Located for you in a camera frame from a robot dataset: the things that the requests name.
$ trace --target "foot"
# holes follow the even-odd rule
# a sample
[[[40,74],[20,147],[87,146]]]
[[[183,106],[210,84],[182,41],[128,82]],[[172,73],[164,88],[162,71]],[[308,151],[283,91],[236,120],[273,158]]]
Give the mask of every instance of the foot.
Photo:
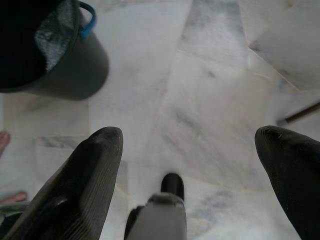
[[[27,200],[27,193],[25,191],[20,191],[17,194],[7,197],[3,200],[0,200],[0,205],[1,204],[13,204],[17,202],[23,202]]]
[[[162,193],[171,193],[185,200],[184,181],[176,173],[168,173],[164,176],[161,183]]]
[[[0,131],[0,157],[4,152],[6,146],[10,142],[10,134],[5,131]]]

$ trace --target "blue handle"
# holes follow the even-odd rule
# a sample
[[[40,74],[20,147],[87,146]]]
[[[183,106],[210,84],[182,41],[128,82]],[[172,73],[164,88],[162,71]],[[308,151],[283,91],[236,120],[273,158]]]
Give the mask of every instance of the blue handle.
[[[89,37],[92,29],[94,28],[94,26],[97,23],[97,14],[96,14],[95,9],[85,2],[80,1],[79,6],[80,6],[80,8],[87,10],[92,15],[90,22],[80,32],[80,36],[85,39],[85,38]]]

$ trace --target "black rubber tip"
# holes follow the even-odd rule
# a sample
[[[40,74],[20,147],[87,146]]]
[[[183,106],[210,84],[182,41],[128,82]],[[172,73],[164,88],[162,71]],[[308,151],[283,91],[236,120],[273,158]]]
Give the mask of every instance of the black rubber tip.
[[[168,173],[161,183],[162,193],[171,193],[185,200],[185,186],[182,178],[176,173]]]

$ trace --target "floor tile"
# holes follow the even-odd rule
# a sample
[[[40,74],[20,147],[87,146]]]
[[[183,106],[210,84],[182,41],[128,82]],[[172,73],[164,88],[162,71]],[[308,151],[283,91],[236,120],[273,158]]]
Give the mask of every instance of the floor tile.
[[[111,65],[103,89],[89,101],[90,132],[120,127],[122,159],[145,148],[189,7],[189,1],[139,3],[100,17],[96,33]]]
[[[271,88],[267,78],[178,52],[138,161],[241,188]]]
[[[320,3],[300,1],[278,24],[250,45],[301,91],[320,90]]]
[[[246,68],[248,48],[238,1],[193,1],[179,48]]]
[[[68,101],[27,93],[5,100],[5,128],[16,138],[88,134],[88,101]]]
[[[129,209],[145,204],[158,192],[166,173],[130,162]],[[299,239],[273,192],[230,191],[185,175],[182,178],[187,239]]]
[[[247,43],[277,24],[297,0],[239,0]]]
[[[73,149],[36,146],[36,178],[45,182],[61,167],[69,158]]]
[[[35,141],[12,138],[0,159],[0,199],[19,191],[26,191],[32,199],[35,164]]]

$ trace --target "grey fabric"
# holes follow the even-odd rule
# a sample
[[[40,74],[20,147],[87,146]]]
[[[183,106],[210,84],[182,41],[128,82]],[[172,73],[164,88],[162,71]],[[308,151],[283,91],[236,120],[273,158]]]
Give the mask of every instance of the grey fabric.
[[[34,39],[50,71],[67,51],[75,31],[75,5],[64,0],[37,29]]]

